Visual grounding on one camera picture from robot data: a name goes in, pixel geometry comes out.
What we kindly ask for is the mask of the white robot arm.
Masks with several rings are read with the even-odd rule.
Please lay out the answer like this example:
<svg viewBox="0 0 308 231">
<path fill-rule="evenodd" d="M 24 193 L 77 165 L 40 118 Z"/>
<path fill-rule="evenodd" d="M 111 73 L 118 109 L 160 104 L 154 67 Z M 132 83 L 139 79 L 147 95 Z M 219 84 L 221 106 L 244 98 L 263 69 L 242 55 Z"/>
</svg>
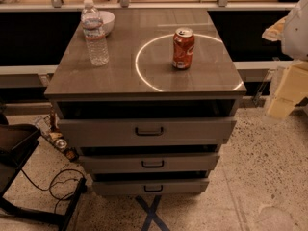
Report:
<svg viewBox="0 0 308 231">
<path fill-rule="evenodd" d="M 293 59 L 283 70 L 266 115 L 286 118 L 308 96 L 308 0 L 299 0 L 287 16 L 262 34 L 269 41 L 281 41 L 282 53 Z"/>
</svg>

